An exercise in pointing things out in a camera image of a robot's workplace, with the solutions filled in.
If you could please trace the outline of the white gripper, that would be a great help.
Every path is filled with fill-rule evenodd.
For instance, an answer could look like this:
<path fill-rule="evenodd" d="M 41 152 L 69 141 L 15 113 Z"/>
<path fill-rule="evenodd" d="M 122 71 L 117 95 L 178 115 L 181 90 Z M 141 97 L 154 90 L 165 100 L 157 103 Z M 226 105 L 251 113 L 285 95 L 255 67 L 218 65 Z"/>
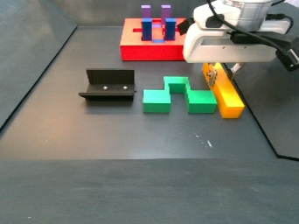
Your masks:
<path fill-rule="evenodd" d="M 238 62 L 231 79 L 246 62 L 278 59 L 287 71 L 299 69 L 299 38 L 290 35 L 293 22 L 269 12 L 271 3 L 206 3 L 178 25 L 185 36 L 183 58 L 209 62 L 209 84 L 218 78 L 215 62 Z"/>

